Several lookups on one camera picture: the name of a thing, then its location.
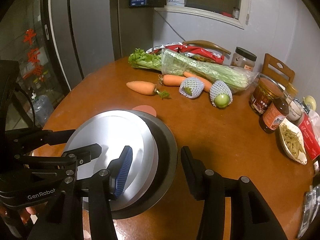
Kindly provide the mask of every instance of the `carrot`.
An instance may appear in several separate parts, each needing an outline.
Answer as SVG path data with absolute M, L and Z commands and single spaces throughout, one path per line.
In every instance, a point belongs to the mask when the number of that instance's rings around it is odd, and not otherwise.
M 200 79 L 204 83 L 204 89 L 203 90 L 208 92 L 208 93 L 210 92 L 210 88 L 212 86 L 212 83 L 210 81 L 206 80 L 205 78 L 199 77 L 199 76 L 197 76 L 195 74 L 192 74 L 190 72 L 187 72 L 187 71 L 185 71 L 183 73 L 183 75 L 185 77 L 196 77 L 196 78 Z
M 175 76 L 175 75 L 163 75 L 160 76 L 159 81 L 162 85 L 165 86 L 175 86 L 179 87 L 184 81 L 186 77 L 181 77 L 181 76 Z
M 163 92 L 158 91 L 156 84 L 153 84 L 151 82 L 132 81 L 127 83 L 127 87 L 142 95 L 158 94 L 162 99 L 170 96 L 167 91 L 163 91 Z

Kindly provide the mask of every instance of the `bottle label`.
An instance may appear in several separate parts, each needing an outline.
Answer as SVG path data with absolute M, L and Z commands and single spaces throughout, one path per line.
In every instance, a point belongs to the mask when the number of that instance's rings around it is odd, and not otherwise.
M 258 87 L 251 96 L 251 104 L 260 114 L 263 114 L 267 110 L 271 102 L 272 101 L 267 98 Z
M 248 66 L 248 65 L 244 65 L 244 69 L 247 69 L 247 70 L 252 71 L 252 70 L 253 70 L 253 67 L 250 67 L 250 66 Z
M 285 119 L 285 116 L 281 114 L 278 109 L 276 109 L 275 105 L 271 103 L 269 108 L 266 110 L 264 115 L 262 116 L 262 119 L 267 127 L 269 127 L 271 130 L 275 130 L 278 128 L 278 126 L 282 123 L 282 121 Z

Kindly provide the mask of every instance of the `round table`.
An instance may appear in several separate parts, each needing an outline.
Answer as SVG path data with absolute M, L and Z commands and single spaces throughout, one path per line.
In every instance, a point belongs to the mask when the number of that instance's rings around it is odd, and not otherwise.
M 88 75 L 58 105 L 45 129 L 77 129 L 89 118 L 113 109 L 132 109 L 150 105 L 174 134 L 178 148 L 189 146 L 193 157 L 223 177 L 249 177 L 261 192 L 289 240 L 295 239 L 302 214 L 304 192 L 312 184 L 313 166 L 290 160 L 277 143 L 276 133 L 267 134 L 259 126 L 259 117 L 248 100 L 254 87 L 233 97 L 233 103 L 220 110 L 205 92 L 188 99 L 177 87 L 158 86 L 171 99 L 145 96 L 127 88 L 129 81 L 158 83 L 159 73 L 133 69 L 127 58 L 102 67 Z M 34 155 L 60 156 L 64 145 L 45 145 Z M 119 240 L 194 240 L 198 232 L 203 201 L 189 192 L 178 158 L 175 179 L 164 197 L 146 212 L 124 220 L 114 220 Z M 84 212 L 84 229 L 89 231 Z M 230 201 L 226 198 L 224 239 L 230 235 Z

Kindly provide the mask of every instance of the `window frame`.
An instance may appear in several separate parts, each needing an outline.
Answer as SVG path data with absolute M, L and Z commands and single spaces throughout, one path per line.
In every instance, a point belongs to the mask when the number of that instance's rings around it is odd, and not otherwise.
M 174 13 L 183 13 L 183 14 L 190 14 L 190 15 L 197 15 L 213 20 L 217 20 L 220 22 L 224 22 L 240 29 L 244 29 L 249 22 L 249 13 L 251 7 L 251 0 L 241 0 L 240 1 L 240 14 L 239 20 L 234 18 L 230 18 L 224 16 L 219 13 L 210 12 L 202 9 L 191 8 L 191 7 L 183 7 L 183 6 L 176 6 L 176 5 L 165 5 L 163 8 L 155 8 L 158 12 L 174 12 Z

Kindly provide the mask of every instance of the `electrical wire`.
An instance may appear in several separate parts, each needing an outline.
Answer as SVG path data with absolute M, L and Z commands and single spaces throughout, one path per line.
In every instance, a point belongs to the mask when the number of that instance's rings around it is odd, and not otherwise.
M 19 92 L 21 92 L 28 100 L 30 106 L 31 106 L 31 110 L 32 110 L 32 117 L 33 117 L 33 126 L 36 126 L 36 113 L 35 113 L 35 109 L 33 107 L 32 101 L 30 99 L 30 97 L 28 96 L 28 94 L 20 87 L 20 85 L 18 83 L 16 83 L 16 88 Z
M 183 41 L 186 41 L 177 31 L 170 25 L 170 23 L 167 22 L 167 20 L 155 9 L 153 9 L 157 14 L 160 15 L 160 17 L 167 23 L 167 25 L 170 26 L 170 28 L 174 31 L 175 34 L 177 34 Z

